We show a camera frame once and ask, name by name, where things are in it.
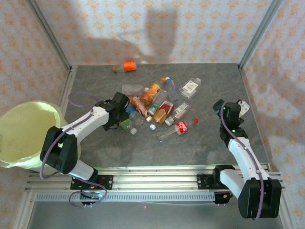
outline yellow trash bag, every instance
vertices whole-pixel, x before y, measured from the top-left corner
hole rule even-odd
[[[0,166],[18,166],[39,172],[40,153],[48,129],[64,125],[67,122],[61,109],[54,104],[38,101],[14,107],[0,118]],[[54,171],[46,165],[44,174]]]

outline wallpaper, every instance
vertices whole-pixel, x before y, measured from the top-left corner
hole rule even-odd
[[[283,1],[245,68],[245,83],[299,228],[305,228],[305,5]]]
[[[0,4],[0,116],[14,106],[57,103],[67,72],[25,0]],[[0,228],[11,229],[29,172],[0,167]]]
[[[239,62],[271,0],[37,2],[71,65],[102,65]]]

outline trash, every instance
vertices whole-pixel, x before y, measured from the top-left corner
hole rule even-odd
[[[123,66],[121,66],[121,65],[112,66],[112,70],[114,73],[117,73],[120,71],[129,72],[129,71],[134,71],[136,69],[137,69],[137,65],[134,61],[125,62],[125,63],[123,63]]]
[[[127,96],[141,96],[148,90],[148,87],[143,87],[139,84],[124,84],[122,86],[122,93]]]
[[[126,112],[129,115],[130,120],[134,122],[137,127],[142,126],[144,123],[144,118],[140,115],[139,112],[134,108],[134,106],[130,105],[126,108]]]
[[[134,125],[129,118],[121,122],[119,125],[123,130],[128,130],[132,135],[137,133],[137,129],[134,128]]]
[[[156,125],[162,125],[167,116],[173,111],[173,104],[168,101],[164,101],[157,113],[153,116],[152,120]]]
[[[173,111],[173,114],[165,120],[165,123],[167,125],[172,125],[176,120],[181,119],[186,114],[186,111],[189,109],[189,107],[189,104],[183,102]]]
[[[129,97],[132,105],[137,109],[137,111],[145,118],[147,116],[147,109],[145,105],[141,102],[140,98],[137,96]]]
[[[160,141],[163,141],[174,133],[177,133],[178,135],[185,134],[190,129],[194,128],[197,123],[198,123],[198,118],[194,118],[188,122],[185,121],[178,122],[174,126],[172,126],[169,130],[161,132],[159,134],[159,139]]]
[[[160,89],[157,95],[155,96],[155,98],[153,99],[152,106],[151,108],[148,109],[148,113],[150,115],[154,115],[157,112],[160,105],[166,100],[167,96],[168,96],[167,91]]]
[[[186,82],[184,86],[180,88],[180,92],[183,96],[190,99],[198,91],[200,86],[201,86],[201,79],[191,78],[188,82]]]
[[[171,80],[170,77],[166,77],[164,85],[165,85],[165,89],[167,90],[168,95],[170,97],[170,101],[174,105],[179,104],[179,95],[177,93],[177,90],[176,90],[176,87],[175,87],[175,84],[174,84],[173,80]]]
[[[145,104],[145,106],[149,105],[159,90],[162,88],[162,83],[161,82],[156,82],[153,83],[152,86],[150,87],[149,91],[144,93],[141,97],[141,101]]]

